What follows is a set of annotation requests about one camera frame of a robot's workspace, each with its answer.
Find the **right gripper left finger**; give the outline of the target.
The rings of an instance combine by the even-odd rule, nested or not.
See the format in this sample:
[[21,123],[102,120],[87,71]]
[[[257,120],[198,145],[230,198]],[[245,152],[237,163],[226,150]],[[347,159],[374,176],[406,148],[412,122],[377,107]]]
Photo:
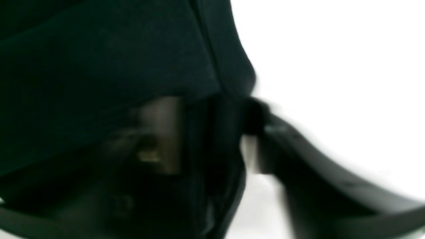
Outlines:
[[183,106],[179,97],[159,97],[132,110],[129,127],[104,143],[101,155],[163,175],[182,172]]

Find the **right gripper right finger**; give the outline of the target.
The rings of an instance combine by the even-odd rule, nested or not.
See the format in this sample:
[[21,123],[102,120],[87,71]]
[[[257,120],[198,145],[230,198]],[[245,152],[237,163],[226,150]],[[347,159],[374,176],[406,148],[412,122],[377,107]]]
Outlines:
[[270,107],[246,100],[244,132],[261,174],[283,184],[296,239],[418,239],[424,203],[384,189],[322,153]]

